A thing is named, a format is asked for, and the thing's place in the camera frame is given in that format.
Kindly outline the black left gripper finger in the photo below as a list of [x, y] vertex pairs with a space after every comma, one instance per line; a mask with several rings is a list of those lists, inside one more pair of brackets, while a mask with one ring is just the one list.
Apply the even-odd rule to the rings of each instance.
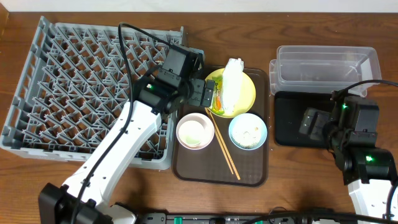
[[205, 89], [205, 81], [192, 78], [189, 81], [190, 94], [187, 103], [192, 106], [200, 106], [203, 98], [203, 90]]
[[201, 106], [203, 106], [203, 107], [211, 106], [214, 89], [215, 89], [215, 81], [214, 80], [206, 80], [205, 86], [203, 88], [202, 98], [201, 98]]

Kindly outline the green snack wrapper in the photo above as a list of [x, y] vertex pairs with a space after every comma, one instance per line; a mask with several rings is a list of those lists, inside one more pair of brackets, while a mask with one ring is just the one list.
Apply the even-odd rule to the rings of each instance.
[[211, 111], [214, 112], [214, 114], [222, 115], [224, 114], [221, 103], [222, 77], [213, 77], [212, 80], [215, 82], [215, 88], [213, 91]]

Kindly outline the white napkin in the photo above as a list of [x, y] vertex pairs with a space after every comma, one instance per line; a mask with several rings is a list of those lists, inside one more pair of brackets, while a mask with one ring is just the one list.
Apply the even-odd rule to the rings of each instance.
[[222, 73], [221, 105], [226, 114], [232, 114], [239, 100], [243, 82], [244, 62], [230, 58]]

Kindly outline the light blue bowl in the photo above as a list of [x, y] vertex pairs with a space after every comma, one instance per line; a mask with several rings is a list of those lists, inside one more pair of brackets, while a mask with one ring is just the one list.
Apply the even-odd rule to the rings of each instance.
[[228, 134], [235, 146], [245, 151], [253, 151], [266, 142], [268, 130], [260, 116], [243, 113], [231, 120]]

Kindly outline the white small cup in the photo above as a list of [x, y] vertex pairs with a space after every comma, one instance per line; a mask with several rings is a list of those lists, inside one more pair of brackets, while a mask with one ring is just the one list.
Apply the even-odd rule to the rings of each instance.
[[178, 131], [180, 140], [189, 147], [198, 146], [204, 137], [205, 129], [198, 121], [184, 122]]

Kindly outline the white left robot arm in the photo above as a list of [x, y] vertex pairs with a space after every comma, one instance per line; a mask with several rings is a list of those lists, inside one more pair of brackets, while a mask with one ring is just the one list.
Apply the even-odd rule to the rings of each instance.
[[90, 158], [61, 187], [48, 183], [42, 189], [41, 223], [135, 223], [130, 210], [110, 205], [114, 188], [164, 115], [185, 103], [210, 105], [210, 87], [199, 79], [202, 71], [201, 53], [172, 45], [162, 65], [132, 84], [130, 99]]

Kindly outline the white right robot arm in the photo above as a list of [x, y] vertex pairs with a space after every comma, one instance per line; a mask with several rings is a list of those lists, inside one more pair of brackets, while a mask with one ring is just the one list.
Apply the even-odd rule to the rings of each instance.
[[332, 153], [358, 215], [393, 223], [397, 169], [392, 153], [376, 147], [378, 117], [375, 101], [346, 96], [331, 112], [307, 108], [299, 132]]

